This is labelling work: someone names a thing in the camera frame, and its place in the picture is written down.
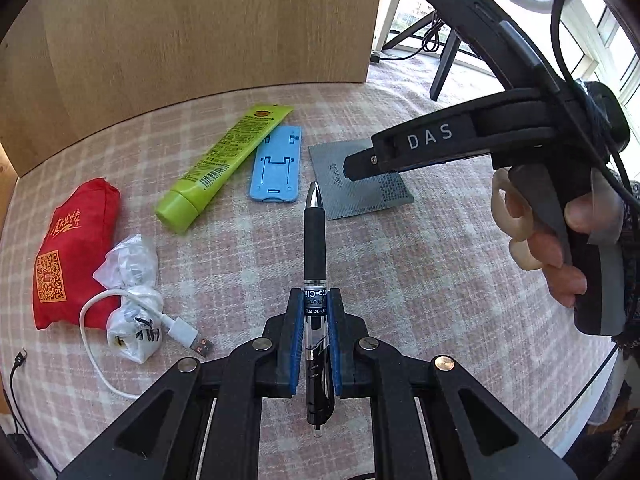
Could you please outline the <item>person's right hand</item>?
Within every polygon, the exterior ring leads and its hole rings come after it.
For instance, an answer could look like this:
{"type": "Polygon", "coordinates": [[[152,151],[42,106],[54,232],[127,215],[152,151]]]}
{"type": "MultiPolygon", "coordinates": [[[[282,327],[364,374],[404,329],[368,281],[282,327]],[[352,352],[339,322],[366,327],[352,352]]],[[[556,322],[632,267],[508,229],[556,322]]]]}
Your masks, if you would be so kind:
{"type": "MultiPolygon", "coordinates": [[[[510,236],[509,250],[515,263],[525,271],[541,270],[553,299],[564,307],[574,307],[588,289],[587,278],[565,262],[559,237],[535,222],[532,207],[505,169],[492,176],[490,209],[495,224],[510,236]]],[[[591,192],[565,206],[564,220],[578,234],[609,242],[622,232],[624,202],[604,177],[597,176],[591,192]]]]}

